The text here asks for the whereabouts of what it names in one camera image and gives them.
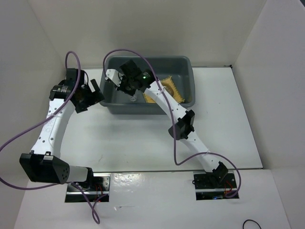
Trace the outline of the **yellow bamboo placemat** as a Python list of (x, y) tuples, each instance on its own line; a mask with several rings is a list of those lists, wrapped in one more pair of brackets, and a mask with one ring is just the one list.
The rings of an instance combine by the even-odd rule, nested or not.
[(165, 83), (169, 83), (173, 90), (174, 90), (174, 95), (172, 96), (178, 103), (183, 103), (185, 101), (185, 99), (183, 99), (183, 97), (181, 96), (181, 94), (179, 93), (177, 87), (175, 86), (172, 77), (169, 75), (167, 78), (162, 79), (161, 83), (165, 82)]

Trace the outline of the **clear glass plate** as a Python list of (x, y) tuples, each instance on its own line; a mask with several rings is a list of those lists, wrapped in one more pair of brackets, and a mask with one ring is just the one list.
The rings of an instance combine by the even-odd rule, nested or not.
[(166, 90), (171, 96), (174, 95), (174, 90), (173, 90), (172, 86), (171, 86), (169, 83), (162, 82), (162, 86), (165, 88), (165, 90)]

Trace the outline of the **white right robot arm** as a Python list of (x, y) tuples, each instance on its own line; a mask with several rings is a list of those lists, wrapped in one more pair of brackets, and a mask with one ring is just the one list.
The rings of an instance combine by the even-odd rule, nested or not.
[[(137, 90), (152, 98), (157, 105), (168, 115), (172, 126), (168, 129), (174, 143), (174, 163), (180, 166), (188, 160), (198, 157), (207, 174), (210, 185), (220, 187), (225, 182), (228, 174), (227, 167), (208, 152), (208, 148), (199, 139), (193, 126), (195, 113), (181, 106), (165, 89), (161, 81), (156, 77), (154, 70), (142, 71), (133, 60), (129, 60), (120, 66), (121, 76), (117, 76), (116, 85), (119, 91), (133, 95)], [(176, 143), (185, 144), (193, 153), (182, 162), (177, 161)]]

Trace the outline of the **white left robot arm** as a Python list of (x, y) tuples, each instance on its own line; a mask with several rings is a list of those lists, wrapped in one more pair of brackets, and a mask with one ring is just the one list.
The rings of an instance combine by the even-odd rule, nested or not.
[(20, 164), (32, 182), (78, 182), (83, 190), (91, 190), (95, 185), (93, 170), (61, 160), (61, 144), (72, 113), (84, 112), (104, 100), (102, 92), (84, 70), (69, 68), (66, 79), (51, 89), (49, 99), (47, 116), (51, 119), (43, 125), (31, 151), (20, 156)]

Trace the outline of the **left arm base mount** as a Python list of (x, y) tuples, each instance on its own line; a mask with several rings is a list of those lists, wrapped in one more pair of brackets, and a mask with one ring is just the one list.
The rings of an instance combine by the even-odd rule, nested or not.
[(68, 184), (65, 203), (82, 203), (86, 202), (86, 198), (91, 203), (95, 201), (109, 202), (111, 173), (94, 173), (93, 181), (90, 184), (85, 182), (74, 183), (78, 187)]

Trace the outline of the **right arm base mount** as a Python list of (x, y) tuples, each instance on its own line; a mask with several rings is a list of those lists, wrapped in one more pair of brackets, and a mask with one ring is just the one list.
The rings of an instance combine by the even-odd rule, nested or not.
[(212, 173), (195, 171), (193, 172), (192, 184), (195, 188), (196, 200), (228, 199), (226, 195), (233, 194), (238, 188), (235, 175), (232, 171), (229, 171), (219, 183)]

